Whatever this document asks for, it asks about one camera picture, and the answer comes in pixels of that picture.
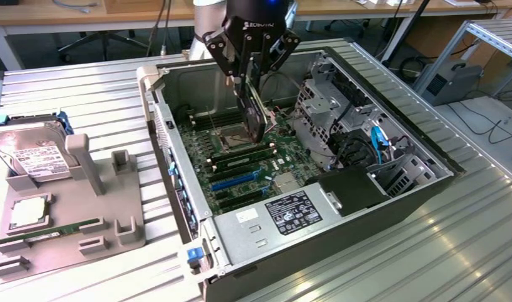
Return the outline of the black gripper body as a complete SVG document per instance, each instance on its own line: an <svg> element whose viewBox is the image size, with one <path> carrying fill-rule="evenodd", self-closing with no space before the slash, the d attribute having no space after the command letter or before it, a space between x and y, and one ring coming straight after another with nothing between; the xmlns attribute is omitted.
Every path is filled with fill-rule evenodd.
<svg viewBox="0 0 512 302"><path fill-rule="evenodd" d="M235 57L240 57L246 43L248 53L263 52L274 46L286 31L287 11L288 1L226 1L222 29Z"/></svg>

